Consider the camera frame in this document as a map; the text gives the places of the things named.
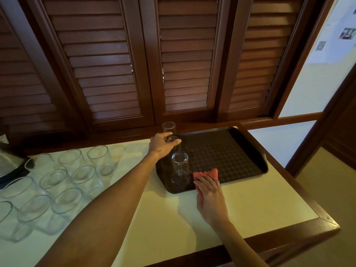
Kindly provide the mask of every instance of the white paper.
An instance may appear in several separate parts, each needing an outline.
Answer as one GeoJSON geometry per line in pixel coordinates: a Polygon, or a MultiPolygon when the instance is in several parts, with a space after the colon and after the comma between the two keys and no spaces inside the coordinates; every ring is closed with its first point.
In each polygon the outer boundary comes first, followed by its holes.
{"type": "Polygon", "coordinates": [[[356,43],[356,0],[339,0],[305,63],[341,61],[356,43]]]}

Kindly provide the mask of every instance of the red cloth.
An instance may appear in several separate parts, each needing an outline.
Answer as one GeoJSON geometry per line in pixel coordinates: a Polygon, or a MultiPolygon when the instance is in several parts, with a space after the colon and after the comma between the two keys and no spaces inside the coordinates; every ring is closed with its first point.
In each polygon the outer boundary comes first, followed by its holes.
{"type": "MultiPolygon", "coordinates": [[[[193,172],[193,178],[194,181],[198,180],[198,176],[204,176],[207,175],[211,179],[217,179],[217,169],[212,169],[209,172],[193,172]]],[[[199,197],[200,197],[200,202],[203,204],[204,203],[204,197],[202,196],[202,191],[199,189],[197,185],[195,185],[196,190],[198,191],[199,197]]]]}

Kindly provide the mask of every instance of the floor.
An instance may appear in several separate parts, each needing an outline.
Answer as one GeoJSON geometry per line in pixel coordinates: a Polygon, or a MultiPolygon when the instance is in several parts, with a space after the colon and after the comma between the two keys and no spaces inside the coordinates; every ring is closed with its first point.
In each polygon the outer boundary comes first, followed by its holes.
{"type": "Polygon", "coordinates": [[[356,171],[320,148],[296,180],[342,230],[282,267],[356,266],[356,171]]]}

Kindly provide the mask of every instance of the black tray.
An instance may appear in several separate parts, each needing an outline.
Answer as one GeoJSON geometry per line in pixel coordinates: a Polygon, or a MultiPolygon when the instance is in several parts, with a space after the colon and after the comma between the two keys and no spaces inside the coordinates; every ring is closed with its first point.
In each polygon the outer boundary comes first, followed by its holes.
{"type": "Polygon", "coordinates": [[[217,168],[220,183],[262,175],[268,172],[263,154],[234,127],[222,127],[176,135],[182,143],[156,163],[159,179],[168,192],[177,194],[195,189],[193,172],[217,168]],[[184,151],[189,157],[190,178],[177,185],[171,180],[172,154],[184,151]]]}

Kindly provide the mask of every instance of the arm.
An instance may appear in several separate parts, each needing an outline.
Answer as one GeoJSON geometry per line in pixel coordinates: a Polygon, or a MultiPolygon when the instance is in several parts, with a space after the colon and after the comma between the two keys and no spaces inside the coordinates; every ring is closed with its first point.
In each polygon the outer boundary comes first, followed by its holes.
{"type": "Polygon", "coordinates": [[[166,143],[170,134],[152,137],[143,160],[88,204],[36,266],[111,266],[154,165],[181,142],[166,143]]]}
{"type": "Polygon", "coordinates": [[[200,188],[204,197],[204,204],[201,204],[197,196],[198,211],[218,235],[234,264],[238,267],[268,267],[229,221],[219,181],[209,176],[199,176],[198,179],[199,181],[194,181],[194,183],[200,188]]]}

